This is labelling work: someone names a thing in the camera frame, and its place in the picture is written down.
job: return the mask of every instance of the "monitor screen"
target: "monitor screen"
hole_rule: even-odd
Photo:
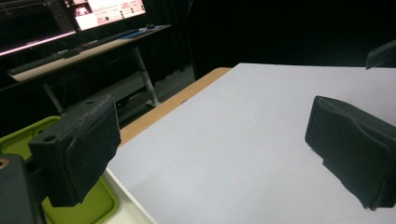
[[[80,31],[146,13],[142,0],[63,0]]]
[[[60,1],[1,1],[0,56],[74,34]]]

